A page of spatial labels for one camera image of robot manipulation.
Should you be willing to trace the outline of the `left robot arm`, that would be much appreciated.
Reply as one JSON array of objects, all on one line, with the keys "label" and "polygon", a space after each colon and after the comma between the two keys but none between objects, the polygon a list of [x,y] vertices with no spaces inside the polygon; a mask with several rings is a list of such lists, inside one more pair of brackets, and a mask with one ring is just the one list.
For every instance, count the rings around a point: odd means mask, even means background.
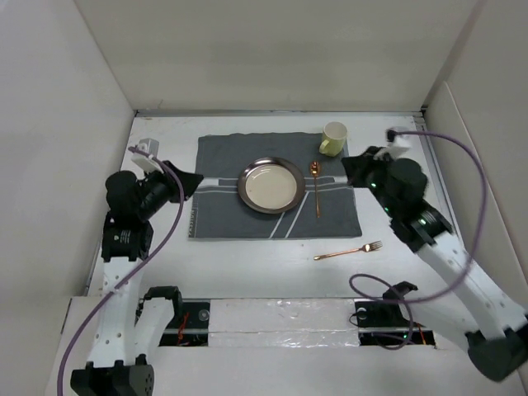
[{"label": "left robot arm", "polygon": [[143,178],[118,171],[105,182],[103,296],[88,315],[98,318],[98,326],[87,363],[70,377],[77,395],[152,394],[153,354],[165,328],[183,320],[176,286],[154,286],[141,295],[140,284],[147,263],[161,250],[151,247],[151,218],[167,203],[183,204],[204,178],[169,161],[155,160],[143,170]]}]

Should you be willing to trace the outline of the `copper spoon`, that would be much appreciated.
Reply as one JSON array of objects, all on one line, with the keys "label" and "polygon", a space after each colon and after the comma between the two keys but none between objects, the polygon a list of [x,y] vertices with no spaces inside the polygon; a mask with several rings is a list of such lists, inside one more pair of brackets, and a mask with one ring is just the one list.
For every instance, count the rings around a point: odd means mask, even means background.
[{"label": "copper spoon", "polygon": [[321,217],[319,195],[318,195],[318,177],[321,172],[321,165],[318,161],[312,161],[309,166],[310,173],[313,178],[314,184],[314,195],[315,195],[315,205],[316,205],[316,216],[319,219]]}]

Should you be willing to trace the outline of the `yellow mug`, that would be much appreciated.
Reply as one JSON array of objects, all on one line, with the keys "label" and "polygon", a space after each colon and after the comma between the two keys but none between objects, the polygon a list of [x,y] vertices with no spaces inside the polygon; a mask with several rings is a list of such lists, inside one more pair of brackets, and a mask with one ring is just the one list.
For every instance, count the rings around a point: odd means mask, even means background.
[{"label": "yellow mug", "polygon": [[337,121],[327,123],[323,127],[322,142],[318,151],[328,157],[336,157],[347,142],[347,127]]}]

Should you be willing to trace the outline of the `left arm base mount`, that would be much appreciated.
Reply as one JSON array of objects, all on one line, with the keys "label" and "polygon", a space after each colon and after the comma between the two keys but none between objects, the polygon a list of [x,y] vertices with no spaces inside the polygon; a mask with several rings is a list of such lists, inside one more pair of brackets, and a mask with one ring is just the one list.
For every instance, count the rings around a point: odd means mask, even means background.
[{"label": "left arm base mount", "polygon": [[207,347],[210,324],[209,299],[184,299],[183,314],[174,317],[161,337],[161,347]]}]

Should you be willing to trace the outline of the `copper fork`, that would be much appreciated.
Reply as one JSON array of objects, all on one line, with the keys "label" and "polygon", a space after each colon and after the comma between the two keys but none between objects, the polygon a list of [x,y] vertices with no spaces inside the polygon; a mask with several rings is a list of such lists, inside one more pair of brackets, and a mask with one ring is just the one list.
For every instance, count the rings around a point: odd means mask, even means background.
[{"label": "copper fork", "polygon": [[353,248],[353,249],[346,250],[346,251],[331,252],[331,253],[326,253],[322,255],[317,255],[317,256],[314,256],[313,259],[315,261],[320,261],[320,260],[327,259],[327,258],[339,257],[339,256],[344,256],[344,255],[348,255],[352,253],[357,253],[357,252],[365,252],[365,253],[374,252],[374,251],[380,250],[382,247],[383,247],[383,243],[381,241],[375,241],[372,243],[367,243],[363,245],[362,247],[357,247],[357,248]]}]

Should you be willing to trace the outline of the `grey cloth placemat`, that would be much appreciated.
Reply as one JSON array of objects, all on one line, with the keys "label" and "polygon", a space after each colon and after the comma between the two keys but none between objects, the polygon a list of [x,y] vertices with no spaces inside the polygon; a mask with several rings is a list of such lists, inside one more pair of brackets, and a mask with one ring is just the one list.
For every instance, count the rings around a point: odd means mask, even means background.
[{"label": "grey cloth placemat", "polygon": [[198,140],[188,235],[198,239],[359,238],[356,196],[320,134],[206,135]]}]

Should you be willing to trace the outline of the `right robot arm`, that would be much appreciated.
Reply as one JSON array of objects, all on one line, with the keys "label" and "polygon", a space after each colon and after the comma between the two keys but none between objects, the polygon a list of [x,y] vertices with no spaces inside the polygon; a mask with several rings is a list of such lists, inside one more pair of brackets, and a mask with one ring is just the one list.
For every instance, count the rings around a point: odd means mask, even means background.
[{"label": "right robot arm", "polygon": [[470,258],[448,220],[424,199],[427,176],[409,158],[384,148],[342,159],[350,185],[368,189],[390,217],[397,238],[428,264],[468,311],[437,308],[423,297],[413,317],[467,351],[476,369],[501,382],[527,362],[527,305],[508,296]]}]

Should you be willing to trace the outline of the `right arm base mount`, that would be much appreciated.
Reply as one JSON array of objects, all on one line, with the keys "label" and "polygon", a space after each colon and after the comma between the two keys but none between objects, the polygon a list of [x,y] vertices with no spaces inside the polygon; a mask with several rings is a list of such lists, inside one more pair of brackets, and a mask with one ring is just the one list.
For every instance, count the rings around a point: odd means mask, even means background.
[{"label": "right arm base mount", "polygon": [[398,350],[405,346],[436,347],[432,330],[403,316],[404,308],[397,304],[382,304],[371,299],[356,299],[355,312],[349,316],[349,324],[358,330],[362,347],[377,346],[385,350]]}]

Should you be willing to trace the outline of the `round metal plate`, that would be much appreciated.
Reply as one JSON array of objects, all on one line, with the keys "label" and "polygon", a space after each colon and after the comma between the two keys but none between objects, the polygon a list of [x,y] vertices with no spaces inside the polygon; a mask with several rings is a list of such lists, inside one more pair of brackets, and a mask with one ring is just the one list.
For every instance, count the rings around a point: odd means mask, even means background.
[{"label": "round metal plate", "polygon": [[249,163],[237,180],[238,196],[258,213],[278,215],[296,207],[304,198],[303,173],[283,158],[259,158]]}]

